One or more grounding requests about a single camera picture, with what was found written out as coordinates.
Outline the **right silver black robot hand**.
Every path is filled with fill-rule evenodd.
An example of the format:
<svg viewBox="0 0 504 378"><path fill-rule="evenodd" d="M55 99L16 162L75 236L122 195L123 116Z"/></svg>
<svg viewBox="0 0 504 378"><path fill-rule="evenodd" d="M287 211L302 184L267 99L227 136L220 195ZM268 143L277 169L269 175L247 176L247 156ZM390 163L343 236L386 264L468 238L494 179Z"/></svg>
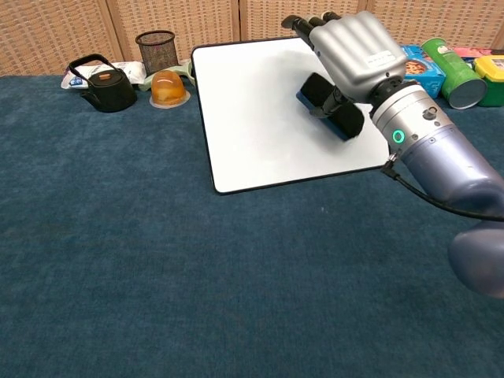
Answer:
<svg viewBox="0 0 504 378"><path fill-rule="evenodd" d="M410 84L405 80L406 55L388 30L369 11L321 17L291 14L281 26L291 29L317 55L348 102L377 110L387 98Z"/></svg>

